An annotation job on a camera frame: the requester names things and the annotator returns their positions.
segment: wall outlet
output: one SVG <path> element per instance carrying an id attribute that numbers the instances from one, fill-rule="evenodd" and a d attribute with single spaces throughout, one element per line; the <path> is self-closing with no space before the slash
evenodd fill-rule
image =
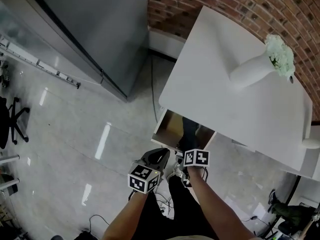
<path id="1" fill-rule="evenodd" d="M 160 210 L 163 216 L 168 217 L 169 215 L 169 206 L 167 204 L 161 203 Z"/>

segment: white table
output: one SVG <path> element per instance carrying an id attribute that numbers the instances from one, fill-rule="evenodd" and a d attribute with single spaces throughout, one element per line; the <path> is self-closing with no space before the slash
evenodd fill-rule
<path id="1" fill-rule="evenodd" d="M 229 72 L 264 51 L 255 36 L 204 6 L 159 103 L 299 171 L 312 120 L 312 101 L 299 81 L 272 72 L 237 91 L 229 80 Z"/>

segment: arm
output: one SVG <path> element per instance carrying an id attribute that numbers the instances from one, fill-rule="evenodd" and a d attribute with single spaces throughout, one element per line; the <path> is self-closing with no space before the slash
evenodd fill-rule
<path id="1" fill-rule="evenodd" d="M 138 226 L 148 195 L 136 192 L 106 229 L 102 240 L 130 240 Z"/>
<path id="2" fill-rule="evenodd" d="M 310 229 L 311 225 L 313 223 L 313 220 L 310 220 L 309 223 L 305 226 L 305 228 L 303 229 L 303 231 L 301 232 L 301 235 L 299 236 L 298 240 L 304 240 L 308 230 Z"/>
<path id="3" fill-rule="evenodd" d="M 200 170 L 187 168 L 190 183 L 203 214 L 220 240 L 249 240 L 255 238 L 235 212 L 202 179 Z"/>

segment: person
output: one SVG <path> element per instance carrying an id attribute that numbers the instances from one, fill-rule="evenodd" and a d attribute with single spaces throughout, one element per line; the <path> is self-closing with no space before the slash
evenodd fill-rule
<path id="1" fill-rule="evenodd" d="M 305 207 L 302 205 L 287 205 L 280 202 L 276 196 L 276 190 L 273 189 L 269 195 L 268 204 L 271 205 L 268 209 L 269 213 L 279 215 L 286 221 L 288 233 L 294 234 L 297 231 L 303 231 L 311 220 L 315 212 L 314 207 Z M 313 223 L 307 231 L 305 240 L 315 239 L 316 235 L 320 234 L 320 224 Z"/>
<path id="2" fill-rule="evenodd" d="M 258 240 L 235 212 L 202 178 L 202 169 L 187 168 L 199 201 L 181 182 L 178 164 L 166 179 L 174 219 L 162 215 L 155 193 L 136 192 L 106 229 L 102 240 Z"/>

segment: open drawer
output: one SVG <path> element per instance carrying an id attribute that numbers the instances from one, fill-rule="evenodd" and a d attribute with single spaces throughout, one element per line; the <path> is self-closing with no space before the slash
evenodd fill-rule
<path id="1" fill-rule="evenodd" d="M 184 135 L 182 116 L 165 109 L 154 130 L 151 138 L 152 142 L 161 146 L 182 153 L 177 145 Z M 216 132 L 203 125 L 200 125 L 196 131 L 200 149 L 205 150 L 214 139 Z"/>

